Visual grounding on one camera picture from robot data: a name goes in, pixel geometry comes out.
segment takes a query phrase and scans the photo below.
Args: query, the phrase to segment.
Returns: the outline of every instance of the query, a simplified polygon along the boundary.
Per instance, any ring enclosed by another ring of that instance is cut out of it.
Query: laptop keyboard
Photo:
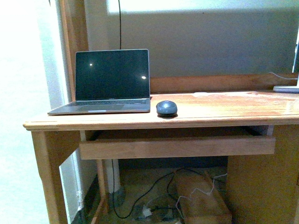
[[[80,101],[75,102],[71,105],[114,105],[114,104],[145,104],[145,99],[134,99],[134,100],[101,100],[101,101]]]

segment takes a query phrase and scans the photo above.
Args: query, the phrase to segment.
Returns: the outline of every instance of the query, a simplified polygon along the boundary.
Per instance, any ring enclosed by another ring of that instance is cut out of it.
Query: desk surface
[[[157,117],[156,104],[172,100],[173,119]],[[299,95],[264,91],[152,95],[150,113],[42,115],[24,123],[29,131],[143,129],[299,124]]]

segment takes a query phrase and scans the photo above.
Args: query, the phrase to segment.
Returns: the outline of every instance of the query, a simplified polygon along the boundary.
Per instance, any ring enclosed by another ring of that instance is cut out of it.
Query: silver laptop
[[[150,111],[147,49],[76,53],[76,101],[49,115]]]

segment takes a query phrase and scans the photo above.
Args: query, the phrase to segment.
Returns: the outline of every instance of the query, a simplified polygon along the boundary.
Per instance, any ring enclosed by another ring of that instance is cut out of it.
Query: gray mouse
[[[161,118],[174,118],[178,114],[178,107],[176,103],[170,101],[170,100],[164,100],[159,102],[156,105],[158,117]]]

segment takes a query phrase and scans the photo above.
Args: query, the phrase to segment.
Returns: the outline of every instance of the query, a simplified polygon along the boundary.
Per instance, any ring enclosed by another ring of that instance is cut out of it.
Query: black laptop screen
[[[76,53],[76,100],[149,98],[146,49]]]

